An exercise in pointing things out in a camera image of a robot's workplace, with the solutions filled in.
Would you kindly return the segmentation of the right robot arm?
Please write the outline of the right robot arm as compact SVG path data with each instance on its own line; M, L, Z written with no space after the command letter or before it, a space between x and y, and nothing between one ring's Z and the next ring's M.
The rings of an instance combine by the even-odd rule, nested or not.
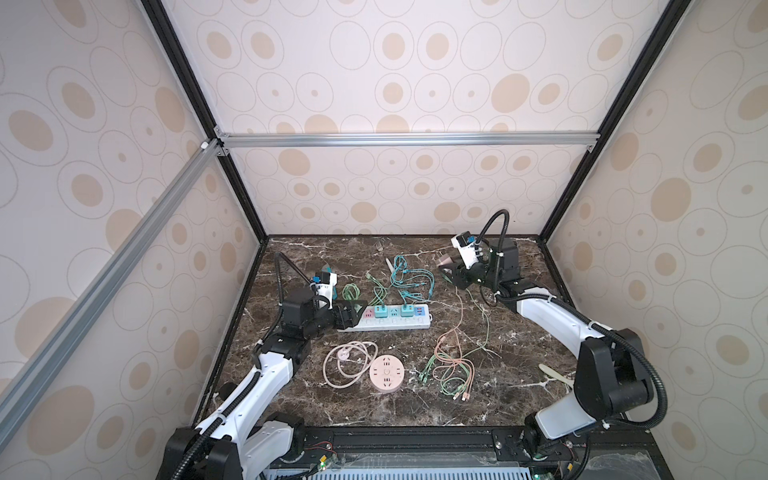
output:
M591 320L525 278L517 243L507 236L509 212L501 209L491 218L502 222L497 240L488 240L488 226L477 235L465 231L454 236L451 243L458 253L443 261L440 271L461 290L476 285L490 292L493 304L534 322L577 360L571 392L526 418L521 441L527 454L543 456L554 443L598 426L658 426L667 415L668 392L646 358L639 336L630 329L615 330ZM649 419L632 423L625 418L625 413L650 403L656 407Z

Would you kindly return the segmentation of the dark teal plug adapter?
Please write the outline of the dark teal plug adapter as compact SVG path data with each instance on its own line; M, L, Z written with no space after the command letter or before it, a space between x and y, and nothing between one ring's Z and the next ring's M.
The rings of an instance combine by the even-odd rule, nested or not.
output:
M400 308L400 315L403 318L411 318L415 315L415 306L413 304L404 304Z

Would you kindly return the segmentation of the pink round socket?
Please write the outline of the pink round socket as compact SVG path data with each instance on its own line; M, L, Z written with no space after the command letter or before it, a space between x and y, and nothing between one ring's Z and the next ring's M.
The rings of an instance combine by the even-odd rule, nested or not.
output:
M403 384L405 371L400 359L392 355L377 356L368 370L372 386L380 393L393 393Z

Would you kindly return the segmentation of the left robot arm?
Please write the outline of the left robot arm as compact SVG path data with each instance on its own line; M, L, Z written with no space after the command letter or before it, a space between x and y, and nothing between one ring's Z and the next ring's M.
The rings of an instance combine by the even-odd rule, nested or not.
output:
M277 288L276 319L255 347L251 370L211 415L174 432L158 478L258 479L277 459L302 456L303 420L262 415L309 356L312 340L357 326L368 304L335 297L333 272L293 270L303 284L291 292Z

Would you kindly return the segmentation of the teal blue plug adapter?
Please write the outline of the teal blue plug adapter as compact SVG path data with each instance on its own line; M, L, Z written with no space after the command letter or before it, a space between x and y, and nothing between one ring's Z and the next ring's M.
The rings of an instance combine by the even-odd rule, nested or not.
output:
M374 317L377 319L387 318L389 316L388 307L386 305L376 305L374 307Z

